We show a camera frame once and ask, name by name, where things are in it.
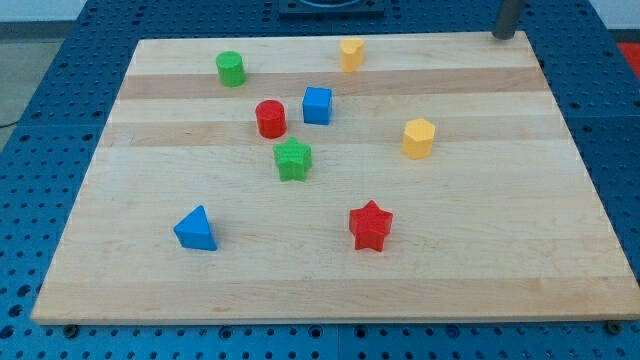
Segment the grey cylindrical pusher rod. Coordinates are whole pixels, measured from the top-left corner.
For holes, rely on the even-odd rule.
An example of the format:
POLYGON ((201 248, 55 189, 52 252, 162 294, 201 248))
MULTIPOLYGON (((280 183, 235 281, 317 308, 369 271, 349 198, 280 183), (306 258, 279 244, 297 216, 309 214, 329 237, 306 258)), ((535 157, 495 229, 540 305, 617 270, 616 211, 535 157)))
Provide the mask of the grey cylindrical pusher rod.
POLYGON ((492 35, 498 40, 510 40, 514 37, 525 0, 502 0, 495 20, 492 35))

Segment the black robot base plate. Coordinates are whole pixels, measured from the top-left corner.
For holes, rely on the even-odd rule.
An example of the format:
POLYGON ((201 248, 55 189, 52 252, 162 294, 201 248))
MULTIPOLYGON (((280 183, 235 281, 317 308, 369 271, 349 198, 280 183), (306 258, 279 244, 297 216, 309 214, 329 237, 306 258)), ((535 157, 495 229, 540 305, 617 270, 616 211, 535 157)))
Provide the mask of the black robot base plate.
POLYGON ((380 15, 385 11, 385 0, 278 0, 280 17, 306 15, 380 15))

